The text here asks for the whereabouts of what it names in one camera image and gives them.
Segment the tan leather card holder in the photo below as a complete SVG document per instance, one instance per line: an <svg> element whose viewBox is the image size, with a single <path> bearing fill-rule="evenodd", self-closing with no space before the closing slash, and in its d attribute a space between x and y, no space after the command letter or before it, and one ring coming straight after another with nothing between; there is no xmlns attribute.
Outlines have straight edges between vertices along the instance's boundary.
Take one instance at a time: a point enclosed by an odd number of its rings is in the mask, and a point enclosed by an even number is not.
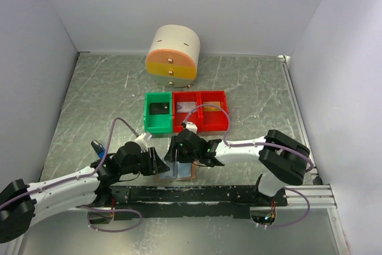
<svg viewBox="0 0 382 255"><path fill-rule="evenodd" d="M196 166L192 163L167 162L170 170L156 176L157 181L181 181L196 178Z"/></svg>

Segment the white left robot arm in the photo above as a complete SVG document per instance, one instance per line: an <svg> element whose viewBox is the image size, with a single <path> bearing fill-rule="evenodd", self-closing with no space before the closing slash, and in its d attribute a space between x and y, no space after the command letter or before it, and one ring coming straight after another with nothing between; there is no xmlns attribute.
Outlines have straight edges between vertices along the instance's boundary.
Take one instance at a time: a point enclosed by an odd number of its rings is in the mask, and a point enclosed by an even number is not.
<svg viewBox="0 0 382 255"><path fill-rule="evenodd" d="M127 142L115 153L53 180L25 183L14 180L1 191L1 242L10 242L34 224L68 209L89 205L103 207L111 198L111 185L126 174L153 176L169 171L154 147Z"/></svg>

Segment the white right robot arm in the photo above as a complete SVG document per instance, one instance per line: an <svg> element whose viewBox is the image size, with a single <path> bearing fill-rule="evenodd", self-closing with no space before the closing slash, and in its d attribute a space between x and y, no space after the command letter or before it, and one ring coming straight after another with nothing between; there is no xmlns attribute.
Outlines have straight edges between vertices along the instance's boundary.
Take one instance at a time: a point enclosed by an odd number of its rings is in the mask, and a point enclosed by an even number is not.
<svg viewBox="0 0 382 255"><path fill-rule="evenodd" d="M205 140L184 129L172 136L164 161L193 163L207 167L260 162L267 171L260 176L253 191L254 201L265 206L276 193L288 186L303 184L305 174L313 169L310 150L278 130L252 140Z"/></svg>

